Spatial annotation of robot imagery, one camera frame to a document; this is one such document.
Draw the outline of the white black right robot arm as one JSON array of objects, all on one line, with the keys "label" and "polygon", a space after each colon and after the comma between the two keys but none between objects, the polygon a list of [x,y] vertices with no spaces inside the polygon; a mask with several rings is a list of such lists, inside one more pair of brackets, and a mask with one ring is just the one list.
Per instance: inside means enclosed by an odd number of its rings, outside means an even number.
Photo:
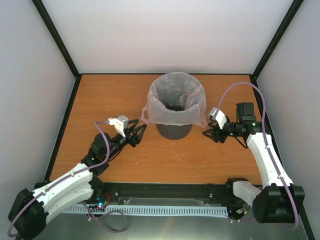
[{"label": "white black right robot arm", "polygon": [[236,121],[219,109],[212,108],[209,114],[209,129],[203,135],[216,143],[227,138],[243,140],[240,144],[249,149],[255,159],[262,188],[242,177],[228,178],[225,182],[225,198],[231,202],[241,199],[252,208],[258,223],[299,224],[299,211],[305,198],[301,186],[294,185],[281,165],[267,132],[265,117],[257,120],[251,102],[236,104]]}]

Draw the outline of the dark grey trash bin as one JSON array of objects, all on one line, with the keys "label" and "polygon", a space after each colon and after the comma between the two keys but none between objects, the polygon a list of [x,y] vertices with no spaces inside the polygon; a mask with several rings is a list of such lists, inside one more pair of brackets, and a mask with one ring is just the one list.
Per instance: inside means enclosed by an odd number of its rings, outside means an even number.
[{"label": "dark grey trash bin", "polygon": [[[163,103],[165,108],[171,111],[175,111],[175,112],[181,112],[184,111],[185,108],[182,107],[181,105],[176,105],[173,104],[171,105],[168,102],[164,102]],[[189,132],[192,129],[192,124],[185,124],[185,125],[165,125],[165,124],[156,124],[156,128],[158,130],[158,132],[160,133],[161,136],[163,136],[164,138],[168,139],[168,140],[181,140],[183,138],[185,138]]]}]

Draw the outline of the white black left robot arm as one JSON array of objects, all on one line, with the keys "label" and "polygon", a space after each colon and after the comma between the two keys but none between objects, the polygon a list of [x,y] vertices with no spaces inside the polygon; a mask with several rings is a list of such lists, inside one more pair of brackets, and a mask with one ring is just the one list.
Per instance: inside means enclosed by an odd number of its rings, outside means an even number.
[{"label": "white black left robot arm", "polygon": [[138,122],[134,119],[124,126],[115,124],[117,134],[113,137],[101,130],[85,157],[70,171],[39,188],[22,189],[8,214],[7,235],[32,240],[65,209],[87,200],[101,200],[104,183],[99,175],[125,146],[136,147],[141,142],[147,126]]}]

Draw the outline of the pink plastic trash bag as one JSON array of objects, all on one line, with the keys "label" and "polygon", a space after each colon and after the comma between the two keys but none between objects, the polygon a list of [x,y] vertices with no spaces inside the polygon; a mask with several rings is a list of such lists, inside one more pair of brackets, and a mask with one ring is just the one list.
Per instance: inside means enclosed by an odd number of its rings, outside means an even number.
[{"label": "pink plastic trash bag", "polygon": [[140,119],[146,124],[207,126],[204,87],[194,76],[171,72],[150,86]]}]

